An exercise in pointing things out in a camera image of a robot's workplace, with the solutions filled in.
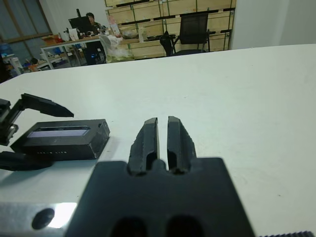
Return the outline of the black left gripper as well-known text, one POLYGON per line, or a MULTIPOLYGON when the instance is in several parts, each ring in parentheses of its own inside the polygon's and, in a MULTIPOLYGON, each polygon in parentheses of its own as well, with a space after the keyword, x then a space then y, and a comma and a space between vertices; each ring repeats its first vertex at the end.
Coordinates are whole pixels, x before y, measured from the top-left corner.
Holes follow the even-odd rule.
MULTIPOLYGON (((11 103, 7 100, 0 100, 0 144, 7 146, 10 139, 18 130, 18 125, 14 122, 24 109, 32 109, 53 117, 73 118, 74 114, 51 100, 22 94, 15 105, 11 108, 11 103)), ((38 159, 26 154, 1 152, 0 168, 8 171, 33 171, 51 167, 52 160, 38 159)))

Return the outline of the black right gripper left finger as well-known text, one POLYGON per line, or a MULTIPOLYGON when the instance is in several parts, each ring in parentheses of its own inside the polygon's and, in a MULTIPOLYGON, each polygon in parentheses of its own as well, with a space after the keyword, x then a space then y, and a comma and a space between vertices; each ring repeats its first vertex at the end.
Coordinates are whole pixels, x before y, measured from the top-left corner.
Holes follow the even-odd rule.
POLYGON ((145 175, 159 159, 158 118, 144 122, 131 145, 127 169, 132 176, 145 175))

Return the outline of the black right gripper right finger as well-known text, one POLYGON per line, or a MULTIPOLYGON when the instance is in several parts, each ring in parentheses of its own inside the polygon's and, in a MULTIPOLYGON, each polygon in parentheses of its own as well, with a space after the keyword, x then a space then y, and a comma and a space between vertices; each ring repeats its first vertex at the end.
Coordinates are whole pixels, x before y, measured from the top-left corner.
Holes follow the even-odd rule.
POLYGON ((181 120, 175 116, 169 116, 167 125, 169 172, 173 174, 185 174, 189 172, 192 160, 196 158, 194 142, 181 120))

